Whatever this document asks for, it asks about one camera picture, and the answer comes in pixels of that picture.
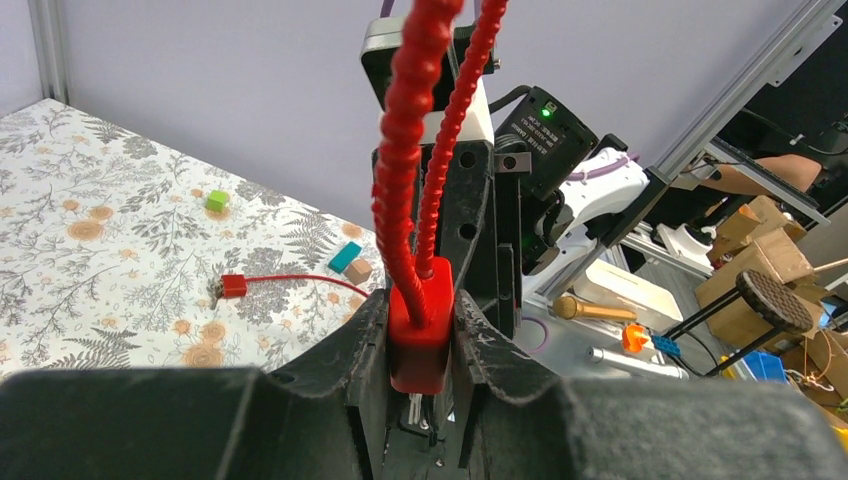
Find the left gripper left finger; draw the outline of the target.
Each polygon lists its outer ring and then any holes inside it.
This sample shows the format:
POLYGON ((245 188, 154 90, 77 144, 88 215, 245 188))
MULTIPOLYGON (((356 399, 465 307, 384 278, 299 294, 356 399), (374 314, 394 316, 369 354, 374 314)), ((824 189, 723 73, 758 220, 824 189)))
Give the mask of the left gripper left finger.
POLYGON ((377 479, 388 299, 283 367, 31 370, 1 386, 5 479, 377 479))

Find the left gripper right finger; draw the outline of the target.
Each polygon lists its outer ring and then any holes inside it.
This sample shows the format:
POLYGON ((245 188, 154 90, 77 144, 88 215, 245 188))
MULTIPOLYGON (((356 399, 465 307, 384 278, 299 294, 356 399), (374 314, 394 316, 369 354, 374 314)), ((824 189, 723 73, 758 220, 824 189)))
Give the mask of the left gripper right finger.
POLYGON ((456 296, 459 464, 473 479, 843 479, 847 454, 775 383, 564 378, 456 296))

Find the silver keys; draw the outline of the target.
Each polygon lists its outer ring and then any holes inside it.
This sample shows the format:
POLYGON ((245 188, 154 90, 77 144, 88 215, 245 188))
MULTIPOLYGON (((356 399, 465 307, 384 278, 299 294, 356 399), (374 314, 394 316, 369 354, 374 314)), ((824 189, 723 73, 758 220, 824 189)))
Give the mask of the silver keys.
POLYGON ((437 422, 435 415, 435 397, 414 393, 408 395, 408 403, 400 418, 403 431, 413 435, 437 439, 437 422))

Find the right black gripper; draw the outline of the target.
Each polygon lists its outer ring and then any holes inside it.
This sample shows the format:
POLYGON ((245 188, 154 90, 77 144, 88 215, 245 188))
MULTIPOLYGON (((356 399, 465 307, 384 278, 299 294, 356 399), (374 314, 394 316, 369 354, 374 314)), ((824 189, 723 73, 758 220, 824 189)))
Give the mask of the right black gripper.
POLYGON ((447 173, 435 254, 451 261, 457 290, 512 338, 521 320, 520 154, 497 154, 487 140, 460 141, 447 173))

